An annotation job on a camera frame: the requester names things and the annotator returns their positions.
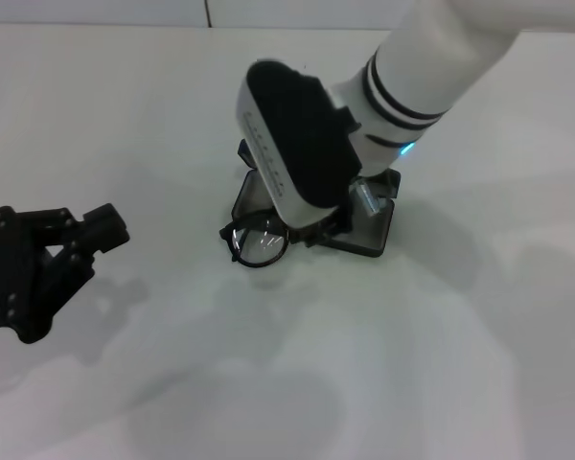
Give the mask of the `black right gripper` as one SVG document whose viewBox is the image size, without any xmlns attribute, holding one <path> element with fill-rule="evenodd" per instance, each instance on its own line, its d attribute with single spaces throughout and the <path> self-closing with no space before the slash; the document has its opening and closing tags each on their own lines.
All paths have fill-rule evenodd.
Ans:
<svg viewBox="0 0 575 460">
<path fill-rule="evenodd" d="M 290 230 L 290 243 L 302 243 L 306 247 L 316 246 L 330 241 L 337 234 L 349 234 L 353 231 L 354 202 L 346 194 L 327 222 L 318 222 L 302 229 Z"/>
</svg>

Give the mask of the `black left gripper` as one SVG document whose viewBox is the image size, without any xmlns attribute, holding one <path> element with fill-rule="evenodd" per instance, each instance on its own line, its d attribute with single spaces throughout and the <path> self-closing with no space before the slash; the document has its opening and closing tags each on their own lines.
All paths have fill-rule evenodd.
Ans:
<svg viewBox="0 0 575 460">
<path fill-rule="evenodd" d="M 128 241 L 111 204 L 81 220 L 64 207 L 22 213 L 1 207 L 0 328 L 13 330 L 24 343 L 43 338 L 58 311 L 95 275 L 95 254 Z"/>
</svg>

